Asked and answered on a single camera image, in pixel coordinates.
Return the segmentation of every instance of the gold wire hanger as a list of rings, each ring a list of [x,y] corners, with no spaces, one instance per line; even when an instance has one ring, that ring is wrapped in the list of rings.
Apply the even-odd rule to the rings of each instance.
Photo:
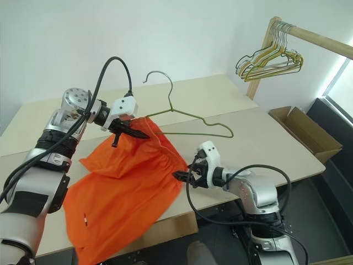
[[[161,134],[207,135],[207,136],[216,136],[216,137],[224,137],[224,138],[233,138],[233,137],[234,137],[234,133],[233,133],[232,129],[229,128],[227,125],[224,125],[224,124],[222,124],[222,123],[212,123],[212,124],[210,124],[210,123],[207,123],[203,117],[196,116],[196,115],[193,115],[193,114],[190,114],[190,113],[186,113],[186,112],[182,112],[182,111],[180,111],[180,110],[174,109],[174,108],[173,108],[173,105],[172,105],[172,101],[170,100],[170,94],[172,93],[172,90],[173,90],[173,82],[172,82],[172,80],[170,79],[170,77],[169,77],[166,73],[164,73],[164,72],[162,72],[162,71],[151,71],[151,72],[149,72],[149,73],[147,74],[146,80],[145,80],[143,83],[146,83],[146,82],[147,82],[148,76],[149,76],[151,73],[161,73],[161,74],[163,74],[167,79],[169,79],[170,86],[171,86],[170,91],[169,91],[169,94],[168,94],[168,100],[169,100],[170,109],[164,110],[164,111],[162,111],[162,112],[152,113],[152,114],[150,114],[150,115],[147,115],[146,117],[156,116],[156,115],[160,115],[160,114],[162,114],[162,113],[167,113],[167,112],[177,112],[177,113],[180,113],[180,114],[184,114],[184,115],[186,115],[186,116],[190,116],[190,117],[193,117],[193,118],[196,118],[196,119],[200,119],[200,120],[202,120],[203,123],[204,123],[205,125],[207,125],[207,126],[216,126],[216,125],[222,126],[222,127],[226,128],[226,129],[231,133],[231,135],[204,134],[204,133],[191,133],[191,132],[190,132],[190,133],[189,133],[189,132],[187,132],[187,133],[186,133],[186,132],[179,132],[179,133],[178,133],[178,132],[176,132],[176,133],[175,133],[175,132],[165,132],[165,133],[162,132]]]

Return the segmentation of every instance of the wooden rod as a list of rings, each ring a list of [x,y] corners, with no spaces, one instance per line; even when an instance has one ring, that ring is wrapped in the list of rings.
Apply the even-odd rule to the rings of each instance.
[[[305,40],[309,43],[318,45],[322,48],[325,48],[329,51],[333,51],[337,54],[343,55],[351,60],[353,60],[353,47],[339,41],[321,36],[314,32],[298,28],[293,26],[287,32],[289,35],[297,37],[299,39]]]
[[[269,26],[267,28],[263,44],[261,46],[262,49],[270,46],[270,44],[272,42],[272,36],[271,36],[271,32],[270,32],[272,24],[274,24],[276,21],[281,21],[281,20],[282,19],[279,18],[279,17],[273,17],[273,18],[270,19],[270,23],[269,23]],[[256,94],[256,92],[257,92],[257,90],[259,88],[259,84],[260,84],[260,79],[250,81],[250,84],[248,86],[248,91],[247,91],[247,96],[250,99],[254,99],[255,94]]]

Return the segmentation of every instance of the orange shirt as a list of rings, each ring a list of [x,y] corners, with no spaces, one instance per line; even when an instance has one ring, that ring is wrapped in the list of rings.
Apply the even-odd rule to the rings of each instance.
[[[168,209],[181,183],[172,173],[187,171],[184,159],[149,118],[131,127],[150,136],[114,135],[81,162],[91,172],[65,197],[67,233],[80,265],[97,264],[139,238]]]

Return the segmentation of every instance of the white joint motor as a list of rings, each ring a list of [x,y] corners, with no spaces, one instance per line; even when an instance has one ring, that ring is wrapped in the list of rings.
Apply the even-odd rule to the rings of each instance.
[[[102,126],[102,131],[106,131],[115,119],[131,120],[137,114],[137,103],[133,96],[119,98],[114,101],[110,109],[108,118]]]
[[[207,141],[203,142],[199,148],[197,148],[197,151],[203,150],[206,154],[206,161],[208,164],[208,171],[207,171],[207,185],[209,188],[214,188],[215,185],[213,185],[213,172],[215,171],[216,167],[221,166],[221,156],[220,153],[218,153],[218,150],[216,149],[215,145],[213,144],[212,141]]]

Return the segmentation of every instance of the black cable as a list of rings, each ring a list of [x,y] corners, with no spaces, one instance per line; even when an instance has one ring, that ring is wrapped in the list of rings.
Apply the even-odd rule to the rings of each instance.
[[[127,92],[127,94],[126,94],[125,96],[126,96],[126,97],[127,97],[127,96],[132,96],[132,83],[131,83],[131,76],[130,76],[129,69],[127,68],[125,62],[124,62],[121,58],[119,58],[119,57],[117,57],[117,56],[113,56],[113,57],[109,58],[109,59],[107,60],[107,62],[104,64],[103,69],[102,69],[101,72],[100,72],[100,75],[99,75],[99,78],[98,78],[98,82],[97,82],[96,88],[97,88],[97,87],[100,87],[100,84],[101,84],[101,81],[102,81],[102,79],[103,79],[103,76],[104,76],[104,73],[105,73],[106,68],[107,68],[108,65],[109,65],[112,61],[114,61],[114,60],[120,61],[120,62],[122,63],[122,65],[124,66],[125,71],[126,71],[126,74],[127,74],[127,78],[129,79],[129,91]]]
[[[126,96],[132,96],[131,76],[130,76],[129,69],[127,69],[125,62],[121,58],[116,57],[116,56],[109,58],[107,60],[107,62],[104,64],[104,66],[100,72],[97,84],[95,86],[93,96],[91,95],[91,92],[88,91],[88,103],[87,103],[87,106],[84,110],[83,115],[81,115],[81,117],[70,127],[70,129],[68,130],[68,132],[64,135],[64,137],[62,139],[60,139],[58,142],[56,142],[54,145],[52,145],[50,148],[48,148],[45,152],[43,152],[43,153],[31,158],[30,160],[27,160],[26,162],[22,163],[19,167],[17,167],[8,176],[8,178],[5,181],[4,190],[0,194],[0,203],[6,197],[6,194],[12,189],[12,187],[16,184],[16,182],[23,176],[23,174],[28,169],[30,169],[32,166],[37,164],[43,157],[45,157],[46,155],[51,153],[56,147],[60,146],[66,139],[68,139],[84,123],[85,120],[87,120],[89,118],[90,110],[92,109],[93,104],[97,98],[100,84],[101,84],[103,77],[104,77],[104,73],[105,73],[108,65],[114,60],[120,61],[122,63],[122,65],[124,66],[126,73],[127,73],[127,77],[129,79],[129,91],[127,92]]]
[[[217,221],[217,220],[212,220],[204,215],[202,215],[196,208],[195,206],[193,205],[192,201],[191,201],[191,198],[190,198],[190,191],[189,191],[189,184],[190,184],[190,178],[191,178],[191,172],[192,172],[192,169],[194,168],[194,165],[195,165],[195,162],[197,160],[197,156],[195,156],[194,160],[192,161],[192,164],[190,165],[190,169],[189,169],[189,173],[188,173],[188,177],[186,178],[186,197],[188,198],[188,202],[190,204],[190,207],[192,208],[192,210],[199,216],[201,217],[202,219],[210,222],[210,223],[213,223],[213,224],[216,224],[216,225],[233,225],[233,226],[236,226],[236,225],[261,225],[261,226],[266,226],[268,228],[271,228],[273,230],[276,230],[288,237],[290,237],[291,239],[293,239],[294,241],[296,241],[304,250],[304,253],[305,253],[305,264],[306,265],[309,265],[309,253],[307,251],[307,249],[305,248],[305,246],[303,245],[302,242],[300,242],[296,237],[294,237],[293,235],[289,234],[288,232],[286,232],[285,230],[281,229],[281,228],[278,228],[278,227],[275,227],[275,226],[271,226],[270,224],[266,224],[264,222],[256,222],[256,221],[235,221],[235,222],[226,222],[226,221]]]
[[[243,172],[244,170],[247,170],[249,168],[254,168],[254,167],[267,168],[267,169],[274,170],[274,171],[280,173],[282,176],[284,176],[284,178],[287,180],[287,188],[285,190],[285,199],[284,199],[283,205],[282,205],[282,207],[280,209],[280,212],[283,213],[283,211],[286,209],[286,207],[288,205],[289,198],[291,196],[292,183],[291,183],[291,180],[289,179],[288,175],[283,170],[280,170],[277,167],[268,166],[268,165],[249,165],[249,166],[246,166],[246,167],[243,167],[243,168],[239,169],[229,179],[227,179],[227,181],[225,181],[224,184],[227,185],[233,178],[235,178],[241,172]]]

